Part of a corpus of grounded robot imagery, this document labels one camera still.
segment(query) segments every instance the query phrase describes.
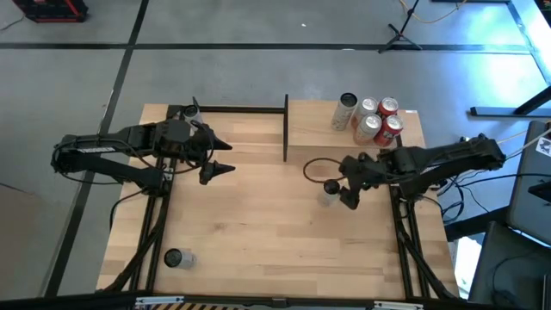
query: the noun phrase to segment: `silver can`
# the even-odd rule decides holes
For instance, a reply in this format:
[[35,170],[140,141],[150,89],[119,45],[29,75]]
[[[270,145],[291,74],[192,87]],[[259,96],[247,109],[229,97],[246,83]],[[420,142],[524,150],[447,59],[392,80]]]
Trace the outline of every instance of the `silver can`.
[[368,97],[363,99],[362,104],[358,104],[358,106],[354,110],[354,114],[352,114],[352,118],[350,119],[350,125],[352,126],[352,128],[356,130],[358,124],[363,119],[363,116],[370,113],[377,113],[377,106],[377,100],[375,100],[374,98]]
[[337,108],[333,114],[331,120],[331,128],[334,130],[344,130],[348,124],[354,108],[358,104],[358,98],[351,93],[345,93],[341,95],[340,100],[337,103]]
[[190,251],[170,249],[164,254],[164,264],[170,268],[189,270],[195,266],[196,262],[197,257]]
[[365,146],[373,141],[374,136],[381,130],[382,119],[376,114],[368,114],[363,117],[354,133],[354,142],[359,146]]
[[191,121],[197,121],[201,124],[203,123],[201,111],[199,111],[199,107],[195,105],[189,105],[184,108],[183,119],[191,126],[191,129],[193,129],[194,131],[197,130],[197,127],[191,125]]
[[318,195],[319,205],[322,207],[329,207],[333,202],[338,198],[338,191],[341,189],[341,186],[338,184],[337,180],[327,180],[324,182],[324,188]]

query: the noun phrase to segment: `red soda can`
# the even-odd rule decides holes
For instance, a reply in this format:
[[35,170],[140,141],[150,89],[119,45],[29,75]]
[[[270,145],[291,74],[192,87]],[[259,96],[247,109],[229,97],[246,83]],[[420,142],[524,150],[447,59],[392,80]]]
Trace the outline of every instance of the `red soda can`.
[[398,113],[398,102],[392,97],[386,97],[379,102],[379,107],[377,108],[377,115],[381,119],[386,119],[390,115],[396,115]]
[[374,136],[373,141],[378,146],[389,146],[402,129],[404,129],[402,118],[390,115],[382,122],[381,130]]

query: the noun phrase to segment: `white cable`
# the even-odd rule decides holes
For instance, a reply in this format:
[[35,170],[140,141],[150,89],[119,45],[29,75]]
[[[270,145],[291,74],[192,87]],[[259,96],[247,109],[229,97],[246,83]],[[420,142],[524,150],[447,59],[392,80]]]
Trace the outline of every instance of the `white cable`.
[[520,149],[514,151],[511,155],[507,156],[507,159],[513,157],[513,156],[516,156],[518,155],[518,153],[522,152],[525,148],[527,148],[528,146],[531,146],[533,145],[536,141],[538,141],[541,137],[543,137],[544,135],[548,134],[548,133],[551,133],[551,128],[549,128],[548,130],[546,130],[544,133],[540,134],[539,136],[533,138],[530,142],[528,142],[527,144],[525,144],[523,147],[521,147]]
[[528,130],[524,130],[523,132],[520,132],[520,133],[517,133],[517,134],[513,134],[511,137],[502,139],[502,140],[500,140],[500,141],[498,141],[498,142],[496,142],[496,143],[497,143],[497,144],[502,144],[502,143],[504,143],[504,142],[506,142],[506,141],[509,141],[509,140],[511,140],[511,139],[513,139],[513,138],[518,137],[519,135],[521,135],[521,134],[523,134],[523,133],[526,133],[527,131],[528,131]]

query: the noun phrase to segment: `tripod leg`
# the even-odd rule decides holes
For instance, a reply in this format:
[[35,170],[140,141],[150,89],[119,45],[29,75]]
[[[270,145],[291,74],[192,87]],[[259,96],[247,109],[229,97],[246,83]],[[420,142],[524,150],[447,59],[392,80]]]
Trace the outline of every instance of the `tripod leg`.
[[390,47],[392,47],[394,42],[396,42],[397,40],[399,40],[399,34],[396,34],[382,49],[380,49],[377,52],[379,52],[379,53],[386,52],[388,49],[390,49]]
[[394,32],[395,32],[396,34],[399,34],[398,29],[397,29],[393,24],[388,24],[388,26],[389,26],[392,30],[394,30]]
[[402,39],[404,39],[404,41],[407,41],[409,42],[411,45],[413,45],[414,47],[416,47],[419,51],[422,51],[423,48],[419,46],[419,44],[413,42],[412,40],[409,40],[407,39],[405,36],[402,35]]

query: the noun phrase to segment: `coca-cola can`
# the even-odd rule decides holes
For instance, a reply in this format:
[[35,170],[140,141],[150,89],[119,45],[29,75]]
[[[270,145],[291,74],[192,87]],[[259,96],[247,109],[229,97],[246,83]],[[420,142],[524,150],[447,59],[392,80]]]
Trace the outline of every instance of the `coca-cola can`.
[[342,94],[331,120],[331,128],[339,131],[346,129],[357,104],[358,98],[354,94]]
[[377,101],[372,97],[363,99],[362,104],[358,104],[354,110],[354,114],[352,114],[352,118],[350,119],[352,128],[356,130],[363,117],[370,113],[377,113]]
[[402,118],[397,115],[390,115],[382,121],[381,130],[375,135],[373,141],[378,146],[389,146],[402,129],[404,129]]
[[363,116],[354,133],[354,142],[359,146],[367,145],[381,129],[381,123],[381,118],[376,114],[371,113]]
[[392,97],[386,97],[379,102],[379,107],[377,109],[377,115],[381,119],[386,119],[390,115],[396,115],[398,113],[398,102]]

